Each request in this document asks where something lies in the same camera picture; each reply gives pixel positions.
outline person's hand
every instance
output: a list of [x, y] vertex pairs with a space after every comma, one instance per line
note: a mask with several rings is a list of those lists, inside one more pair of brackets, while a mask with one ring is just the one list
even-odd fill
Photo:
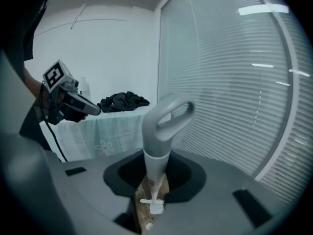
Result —
[[88, 114], [86, 114], [86, 116], [84, 116], [84, 117], [82, 118], [82, 120], [85, 120], [85, 119], [86, 119], [86, 117], [88, 117]]
[[[61, 104], [64, 100], [65, 93], [59, 92], [58, 99], [57, 99], [57, 105]], [[45, 87], [42, 95], [42, 101], [43, 101], [43, 108], [46, 110], [49, 110], [49, 92], [48, 89]]]

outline person's arm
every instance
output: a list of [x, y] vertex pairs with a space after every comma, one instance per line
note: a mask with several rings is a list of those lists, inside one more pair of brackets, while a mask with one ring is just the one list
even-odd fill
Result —
[[[39, 107], [39, 93], [40, 93], [40, 88], [41, 88], [41, 82], [37, 81], [34, 79], [28, 72], [28, 70], [24, 67], [24, 77], [25, 77], [25, 84], [27, 88], [32, 92], [32, 94], [36, 98], [36, 102], [34, 106]], [[45, 88], [43, 91], [43, 96], [42, 96], [42, 101], [43, 101], [43, 108], [44, 109], [49, 109], [49, 92]]]

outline light blue tablecloth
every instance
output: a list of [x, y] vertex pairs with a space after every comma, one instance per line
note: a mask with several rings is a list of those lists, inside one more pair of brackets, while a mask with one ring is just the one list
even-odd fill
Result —
[[[88, 116], [79, 123], [62, 120], [58, 125], [50, 126], [68, 161], [109, 156], [127, 150], [142, 149], [141, 124], [151, 108], [153, 106], [149, 105], [131, 112], [101, 113], [98, 116]], [[41, 122], [40, 126], [52, 151], [64, 161], [45, 123]]]

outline gray surface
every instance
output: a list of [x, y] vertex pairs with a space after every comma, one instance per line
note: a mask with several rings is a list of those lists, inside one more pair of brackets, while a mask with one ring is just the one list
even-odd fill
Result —
[[204, 189], [191, 201], [167, 204], [163, 215], [151, 230], [152, 235], [239, 235], [252, 231], [254, 227], [232, 196], [233, 191], [241, 188], [248, 189], [273, 215], [285, 206], [276, 195], [230, 164], [192, 153], [174, 151], [200, 164], [206, 172], [207, 181]]
[[[57, 165], [62, 166], [63, 169], [78, 166], [86, 168], [87, 172], [68, 177], [67, 187], [69, 187], [68, 181], [72, 182], [73, 188], [85, 199], [86, 203], [89, 203], [89, 206], [93, 206], [99, 213], [112, 220], [126, 211], [129, 202], [127, 198], [112, 193], [103, 181], [103, 172], [109, 164], [134, 152], [116, 154], [104, 159], [57, 163]], [[272, 192], [232, 165], [192, 153], [177, 150], [175, 152], [200, 164], [206, 172], [207, 181], [202, 191], [191, 201], [166, 204], [163, 215], [158, 218], [151, 229], [152, 235], [190, 233], [233, 235], [252, 231], [253, 225], [232, 196], [233, 191], [241, 188], [248, 189], [273, 215], [279, 213], [285, 206]], [[51, 168], [61, 169], [54, 165]], [[63, 172], [53, 172], [56, 181], [60, 180], [60, 176], [57, 175], [60, 173]], [[75, 200], [72, 197], [61, 197], [61, 199], [65, 201], [64, 204], [69, 207], [69, 213], [72, 215], [71, 208], [75, 205]]]
[[[108, 157], [98, 157], [96, 159], [74, 161], [63, 164], [58, 160], [56, 161], [54, 158], [53, 161], [50, 160], [49, 165], [52, 171], [52, 176], [55, 178], [56, 184], [59, 184], [59, 187], [63, 187], [64, 184], [68, 184], [68, 182], [70, 182], [75, 190], [84, 197], [87, 203], [89, 203], [94, 209], [109, 220], [114, 220], [121, 213], [127, 212], [130, 199], [115, 195], [104, 182], [103, 174], [108, 166], [137, 151], [138, 150], [134, 150], [131, 152], [118, 153]], [[81, 166], [87, 171], [70, 177], [66, 176], [66, 178], [60, 182], [60, 173], [63, 174], [65, 170]]]
[[[182, 115], [159, 123], [163, 117], [183, 104], [188, 104], [188, 108]], [[192, 98], [186, 94], [171, 94], [160, 101], [145, 115], [142, 121], [145, 152], [156, 158], [167, 155], [171, 151], [173, 137], [192, 120], [194, 114], [195, 104]]]
[[[2, 134], [0, 161], [12, 193], [50, 232], [118, 235], [131, 234], [111, 221], [126, 211], [129, 200], [112, 193], [103, 181], [103, 172], [110, 164], [134, 152], [62, 164], [54, 153], [44, 152], [34, 141]], [[240, 188], [248, 189], [273, 215], [286, 206], [236, 167], [192, 153], [175, 152], [200, 164], [207, 181], [189, 202], [166, 204], [163, 215], [151, 229], [152, 235], [236, 235], [253, 231], [252, 224], [232, 197], [232, 192]], [[66, 175], [65, 169], [78, 166], [87, 171]]]
[[0, 132], [19, 133], [34, 102], [34, 95], [0, 50]]

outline window blinds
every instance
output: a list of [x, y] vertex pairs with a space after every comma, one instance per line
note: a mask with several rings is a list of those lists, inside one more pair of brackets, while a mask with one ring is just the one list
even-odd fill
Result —
[[[270, 1], [285, 4], [283, 0]], [[280, 16], [295, 46], [300, 81], [299, 101], [288, 141], [261, 182], [285, 202], [290, 202], [301, 195], [313, 173], [313, 49], [296, 16], [292, 12]]]
[[[158, 100], [171, 93], [187, 93], [196, 102], [195, 118], [176, 135], [174, 148], [231, 163], [249, 175], [275, 150], [292, 90], [292, 67], [271, 15], [239, 12], [254, 5], [262, 2], [170, 0], [161, 11], [158, 84]], [[285, 21], [291, 16], [281, 15]], [[298, 58], [311, 69], [311, 56], [304, 53], [307, 46], [298, 39], [297, 25], [290, 24], [293, 40], [300, 41], [295, 43], [301, 52]], [[312, 121], [309, 94], [313, 88], [309, 83], [304, 86], [303, 79], [308, 78], [300, 78], [302, 99], [291, 136], [309, 142], [312, 125], [306, 122]], [[183, 111], [179, 108], [172, 116]], [[298, 188], [310, 174], [310, 151], [301, 152], [300, 145], [287, 143], [285, 149], [294, 151], [289, 152], [291, 157], [298, 153], [303, 157], [292, 167], [286, 158], [279, 158], [276, 169], [262, 180], [286, 201], [299, 194]]]

